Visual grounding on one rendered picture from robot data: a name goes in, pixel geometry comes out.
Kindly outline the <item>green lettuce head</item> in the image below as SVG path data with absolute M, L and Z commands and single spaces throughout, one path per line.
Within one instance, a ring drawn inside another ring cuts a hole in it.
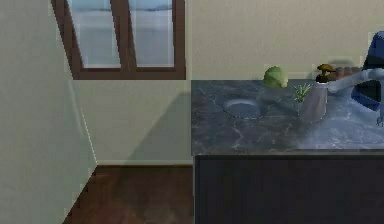
M 270 88 L 286 88 L 288 75 L 281 67 L 272 66 L 265 71 L 263 82 Z

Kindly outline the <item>grey soap dispenser bottle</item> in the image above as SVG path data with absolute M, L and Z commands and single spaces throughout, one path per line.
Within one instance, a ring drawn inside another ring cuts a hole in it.
M 316 123 L 326 113 L 328 73 L 334 72 L 335 69 L 330 64 L 320 64 L 317 69 L 320 74 L 316 76 L 298 112 L 299 119 L 304 123 Z

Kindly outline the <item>brown bread loaf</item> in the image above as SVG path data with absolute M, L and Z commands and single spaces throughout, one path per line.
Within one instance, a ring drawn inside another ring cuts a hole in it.
M 361 70 L 361 67 L 337 67 L 333 72 L 328 74 L 328 78 L 330 81 L 336 81 L 358 73 Z

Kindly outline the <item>dark marble top counter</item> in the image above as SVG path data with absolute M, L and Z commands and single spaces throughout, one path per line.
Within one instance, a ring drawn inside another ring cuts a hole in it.
M 262 82 L 194 81 L 191 151 L 194 224 L 384 224 L 384 127 L 349 90 L 305 124 L 285 89 Z M 267 114 L 240 119 L 229 99 L 261 103 Z

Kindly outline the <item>brown framed window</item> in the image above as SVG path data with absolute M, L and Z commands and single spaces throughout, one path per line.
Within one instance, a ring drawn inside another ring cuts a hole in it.
M 139 67 L 128 0 L 110 0 L 120 68 L 86 68 L 81 58 L 68 0 L 51 0 L 73 80 L 186 80 L 186 1 L 171 0 L 173 67 Z

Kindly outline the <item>small green plant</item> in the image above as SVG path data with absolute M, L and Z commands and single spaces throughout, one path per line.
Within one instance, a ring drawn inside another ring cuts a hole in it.
M 302 85 L 297 85 L 294 87 L 294 100 L 302 103 L 307 96 L 309 90 L 311 89 L 312 85 L 311 84 L 302 84 Z

